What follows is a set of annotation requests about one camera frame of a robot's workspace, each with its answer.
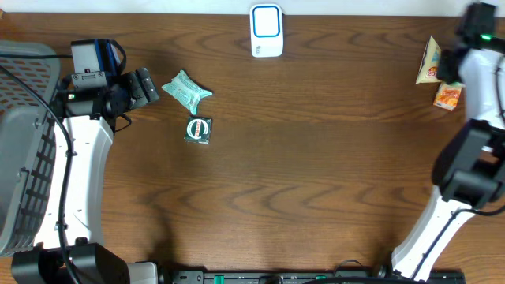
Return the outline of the cream snack bag blue trim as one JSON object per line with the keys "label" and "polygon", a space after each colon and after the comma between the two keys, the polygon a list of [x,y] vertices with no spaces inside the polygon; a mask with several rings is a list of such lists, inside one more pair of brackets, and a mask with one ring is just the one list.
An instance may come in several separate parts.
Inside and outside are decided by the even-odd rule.
{"label": "cream snack bag blue trim", "polygon": [[437,83],[437,71],[441,56],[441,48],[431,36],[425,46],[425,50],[419,66],[416,84]]}

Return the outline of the orange white tissue pack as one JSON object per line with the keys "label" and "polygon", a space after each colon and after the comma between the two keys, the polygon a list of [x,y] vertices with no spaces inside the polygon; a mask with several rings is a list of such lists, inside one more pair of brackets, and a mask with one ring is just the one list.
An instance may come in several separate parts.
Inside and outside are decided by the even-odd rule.
{"label": "orange white tissue pack", "polygon": [[460,83],[447,84],[442,82],[435,95],[433,105],[452,111],[458,104],[464,85]]}

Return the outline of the light teal crinkled packet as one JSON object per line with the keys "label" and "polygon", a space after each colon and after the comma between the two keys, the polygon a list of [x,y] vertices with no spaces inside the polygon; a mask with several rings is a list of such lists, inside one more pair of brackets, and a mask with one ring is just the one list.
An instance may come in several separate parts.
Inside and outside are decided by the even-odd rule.
{"label": "light teal crinkled packet", "polygon": [[183,69],[169,83],[164,84],[162,90],[175,98],[192,115],[197,114],[202,99],[213,95],[211,91],[195,83]]}

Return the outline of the dark green square packet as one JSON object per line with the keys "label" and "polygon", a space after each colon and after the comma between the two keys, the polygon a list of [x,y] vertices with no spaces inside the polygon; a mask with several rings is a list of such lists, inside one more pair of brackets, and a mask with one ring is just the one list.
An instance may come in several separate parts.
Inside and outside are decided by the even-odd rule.
{"label": "dark green square packet", "polygon": [[212,122],[211,118],[190,116],[185,129],[185,141],[197,144],[209,144]]}

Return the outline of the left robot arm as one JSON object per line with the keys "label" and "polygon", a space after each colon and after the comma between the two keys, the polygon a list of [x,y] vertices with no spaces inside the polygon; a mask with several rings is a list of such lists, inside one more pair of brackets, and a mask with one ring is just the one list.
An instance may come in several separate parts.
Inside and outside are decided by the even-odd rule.
{"label": "left robot arm", "polygon": [[69,58],[62,77],[48,46],[1,44],[1,254],[18,283],[161,283],[156,263],[108,250],[101,226],[116,121],[158,92],[112,39],[74,41]]}

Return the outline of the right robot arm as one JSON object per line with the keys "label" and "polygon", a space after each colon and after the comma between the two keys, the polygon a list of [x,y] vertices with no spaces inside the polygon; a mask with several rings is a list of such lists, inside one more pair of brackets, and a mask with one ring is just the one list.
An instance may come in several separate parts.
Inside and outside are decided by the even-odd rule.
{"label": "right robot arm", "polygon": [[437,157],[428,205],[392,251],[387,276],[427,282],[459,229],[504,194],[504,40],[495,34],[496,9],[470,3],[454,49],[440,55],[438,79],[466,89],[466,123]]}

